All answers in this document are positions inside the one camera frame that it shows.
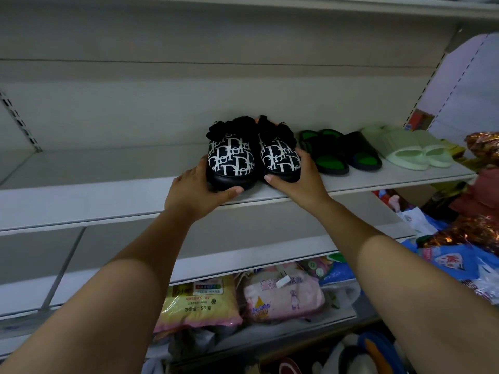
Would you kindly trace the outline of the blue detergent bag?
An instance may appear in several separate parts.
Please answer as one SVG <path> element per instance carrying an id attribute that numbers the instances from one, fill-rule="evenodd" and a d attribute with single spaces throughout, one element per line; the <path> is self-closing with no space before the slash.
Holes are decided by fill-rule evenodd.
<path id="1" fill-rule="evenodd" d="M 474 245 L 418 248 L 426 261 L 499 307 L 499 257 Z"/>

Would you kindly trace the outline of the white plastic bag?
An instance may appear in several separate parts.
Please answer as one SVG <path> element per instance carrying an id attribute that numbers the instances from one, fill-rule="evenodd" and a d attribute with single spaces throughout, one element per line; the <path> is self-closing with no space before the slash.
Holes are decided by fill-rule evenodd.
<path id="1" fill-rule="evenodd" d="M 432 236 L 438 232 L 438 229 L 427 220 L 425 214 L 419 207 L 396 212 L 396 214 L 415 231 L 415 236 L 417 238 Z"/>

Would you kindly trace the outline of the person's left hand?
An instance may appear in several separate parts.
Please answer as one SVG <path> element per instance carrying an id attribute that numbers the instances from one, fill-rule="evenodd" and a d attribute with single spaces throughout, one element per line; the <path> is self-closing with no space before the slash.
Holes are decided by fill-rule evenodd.
<path id="1" fill-rule="evenodd" d="M 164 204 L 165 213 L 183 215 L 193 223 L 218 207 L 214 205 L 216 192 L 208 186 L 207 163 L 208 156 L 204 155 L 196 167 L 172 181 Z"/>

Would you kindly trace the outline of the pink wrapped package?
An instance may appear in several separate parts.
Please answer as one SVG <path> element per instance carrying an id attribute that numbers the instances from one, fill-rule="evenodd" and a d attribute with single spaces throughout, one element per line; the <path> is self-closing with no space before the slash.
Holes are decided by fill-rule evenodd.
<path id="1" fill-rule="evenodd" d="M 318 281 L 296 262 L 246 272 L 239 289 L 246 301 L 245 317 L 253 322 L 302 318 L 325 305 Z"/>

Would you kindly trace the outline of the slotted shelf upright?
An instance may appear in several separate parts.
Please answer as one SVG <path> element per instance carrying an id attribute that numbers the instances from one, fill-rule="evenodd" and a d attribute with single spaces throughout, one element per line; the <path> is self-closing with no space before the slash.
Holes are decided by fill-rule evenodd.
<path id="1" fill-rule="evenodd" d="M 407 119 L 406 119 L 406 121 L 405 121 L 405 123 L 404 123 L 404 125 L 403 125 L 403 129 L 404 129 L 404 130 L 407 130 L 407 129 L 409 129 L 409 128 L 410 128 L 410 127 L 409 127 L 409 121 L 410 121 L 410 119 L 413 117 L 413 115 L 414 115 L 414 113 L 415 113 L 415 111 L 416 111 L 416 108 L 417 108 L 418 104 L 420 103 L 420 101 L 421 101 L 421 99 L 422 99 L 422 97 L 423 97 L 424 93 L 426 92 L 427 88 L 429 87 L 429 85 L 430 85 L 431 81 L 433 80 L 433 78 L 434 78 L 435 74 L 438 72 L 438 70 L 439 70 L 439 68 L 440 68 L 440 66 L 441 66 L 441 64 L 442 64 L 442 62 L 444 61 L 444 59 L 446 58 L 446 56 L 447 56 L 447 55 L 451 52 L 451 49 L 450 49 L 451 44 L 452 44 L 452 43 L 453 43 L 453 42 L 457 39 L 457 37 L 458 37 L 458 36 L 460 35 L 460 33 L 462 32 L 462 30 L 463 30 L 463 27 L 462 27 L 461 25 L 458 25 L 458 26 L 457 26 L 457 28 L 456 28 L 456 30 L 454 31 L 454 33 L 453 33 L 452 37 L 450 38 L 449 42 L 447 43 L 446 48 L 444 49 L 443 54 L 442 54 L 442 56 L 440 57 L 440 60 L 438 61 L 438 63 L 437 63 L 437 65 L 436 65 L 436 67 L 433 69 L 432 74 L 430 75 L 430 77 L 429 77 L 429 79 L 428 79 L 428 81 L 427 81 L 427 83 L 426 83 L 425 87 L 423 88 L 423 90 L 422 90 L 422 92 L 421 92 L 420 96 L 419 96 L 419 97 L 418 97 L 418 99 L 416 100 L 415 105 L 413 106 L 413 108 L 412 108 L 411 112 L 409 113 L 409 115 L 408 115 L 408 117 L 407 117 Z"/>
<path id="2" fill-rule="evenodd" d="M 3 106 L 6 108 L 8 111 L 9 115 L 12 117 L 14 120 L 16 126 L 19 128 L 19 130 L 22 132 L 24 135 L 25 139 L 29 142 L 29 144 L 33 147 L 35 153 L 42 153 L 43 148 L 41 145 L 38 143 L 32 132 L 29 130 L 28 125 L 26 122 L 22 119 L 21 115 L 19 112 L 16 110 L 14 107 L 13 103 L 9 99 L 9 97 L 0 90 L 0 101 L 2 102 Z"/>

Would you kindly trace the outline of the person's right hand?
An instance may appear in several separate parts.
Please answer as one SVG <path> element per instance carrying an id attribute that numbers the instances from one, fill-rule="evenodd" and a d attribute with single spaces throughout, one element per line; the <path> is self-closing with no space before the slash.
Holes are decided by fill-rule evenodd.
<path id="1" fill-rule="evenodd" d="M 328 195 L 311 156 L 302 149 L 296 149 L 296 153 L 301 159 L 300 179 L 297 182 L 289 182 L 290 189 L 277 190 L 317 217 L 333 200 Z"/>

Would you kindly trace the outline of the yellow package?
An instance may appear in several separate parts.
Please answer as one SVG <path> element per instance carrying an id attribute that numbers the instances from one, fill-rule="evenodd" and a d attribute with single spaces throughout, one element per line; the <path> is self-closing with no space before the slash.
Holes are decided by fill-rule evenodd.
<path id="1" fill-rule="evenodd" d="M 455 161 L 464 157 L 465 152 L 466 152 L 465 147 L 463 147 L 459 144 L 455 144 L 453 142 L 450 142 L 447 139 L 440 139 L 440 142 L 442 143 L 442 145 L 445 147 L 446 151 L 451 155 L 451 157 Z"/>

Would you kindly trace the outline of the black white penguin toy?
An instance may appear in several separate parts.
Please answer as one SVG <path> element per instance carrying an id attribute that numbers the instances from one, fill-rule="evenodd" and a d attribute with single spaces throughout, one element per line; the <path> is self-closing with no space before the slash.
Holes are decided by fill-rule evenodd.
<path id="1" fill-rule="evenodd" d="M 406 374 L 395 347 L 382 333 L 368 331 L 346 335 L 312 374 Z"/>

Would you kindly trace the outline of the red shelf label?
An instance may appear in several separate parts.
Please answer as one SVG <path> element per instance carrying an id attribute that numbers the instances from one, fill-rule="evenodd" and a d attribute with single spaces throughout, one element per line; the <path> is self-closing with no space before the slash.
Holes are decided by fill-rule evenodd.
<path id="1" fill-rule="evenodd" d="M 404 125 L 406 131 L 427 131 L 435 116 L 416 108 Z"/>

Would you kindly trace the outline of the person's right forearm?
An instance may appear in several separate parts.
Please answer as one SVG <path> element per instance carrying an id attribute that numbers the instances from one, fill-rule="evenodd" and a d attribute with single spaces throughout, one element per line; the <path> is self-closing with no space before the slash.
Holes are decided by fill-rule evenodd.
<path id="1" fill-rule="evenodd" d="M 499 309 L 330 197 L 317 218 L 417 374 L 499 374 Z"/>

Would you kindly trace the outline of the black green slipper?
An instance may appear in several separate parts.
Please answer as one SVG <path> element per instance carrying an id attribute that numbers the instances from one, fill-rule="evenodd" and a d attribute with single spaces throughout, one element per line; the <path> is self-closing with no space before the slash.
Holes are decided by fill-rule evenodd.
<path id="1" fill-rule="evenodd" d="M 349 165 L 339 142 L 341 136 L 342 133 L 333 129 L 303 130 L 298 134 L 301 148 L 309 153 L 318 171 L 333 176 L 349 174 Z"/>
<path id="2" fill-rule="evenodd" d="M 338 139 L 340 148 L 349 166 L 367 172 L 375 172 L 382 168 L 382 160 L 377 150 L 359 131 L 341 135 Z"/>

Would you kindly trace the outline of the red gold foil pack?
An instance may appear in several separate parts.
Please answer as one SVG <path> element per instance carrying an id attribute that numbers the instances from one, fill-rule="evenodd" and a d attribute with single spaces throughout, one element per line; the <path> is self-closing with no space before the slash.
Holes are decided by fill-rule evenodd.
<path id="1" fill-rule="evenodd" d="M 417 239 L 419 248 L 469 244 L 499 257 L 499 218 L 459 216 L 443 230 Z"/>

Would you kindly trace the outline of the black white patterned shoe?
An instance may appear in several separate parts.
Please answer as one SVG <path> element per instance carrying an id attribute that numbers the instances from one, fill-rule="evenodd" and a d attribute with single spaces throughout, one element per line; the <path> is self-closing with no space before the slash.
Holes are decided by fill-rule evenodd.
<path id="1" fill-rule="evenodd" d="M 301 159 L 296 153 L 297 141 L 289 126 L 284 122 L 275 124 L 261 115 L 257 133 L 263 174 L 278 176 L 285 182 L 297 182 L 301 175 Z"/>
<path id="2" fill-rule="evenodd" d="M 248 116 L 216 121 L 209 127 L 207 181 L 216 191 L 254 187 L 258 180 L 257 124 Z"/>

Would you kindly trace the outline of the red cloth bundle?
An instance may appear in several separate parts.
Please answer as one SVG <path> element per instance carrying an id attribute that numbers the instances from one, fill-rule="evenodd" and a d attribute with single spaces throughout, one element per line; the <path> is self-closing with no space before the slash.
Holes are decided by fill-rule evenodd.
<path id="1" fill-rule="evenodd" d="M 465 217 L 486 216 L 499 220 L 499 168 L 484 169 L 449 208 Z"/>

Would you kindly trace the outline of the person's left forearm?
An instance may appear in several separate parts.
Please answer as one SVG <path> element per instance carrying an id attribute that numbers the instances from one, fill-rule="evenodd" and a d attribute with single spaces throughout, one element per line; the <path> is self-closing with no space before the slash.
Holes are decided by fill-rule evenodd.
<path id="1" fill-rule="evenodd" d="M 140 374 L 175 261 L 201 218 L 168 207 L 0 365 L 0 374 Z"/>

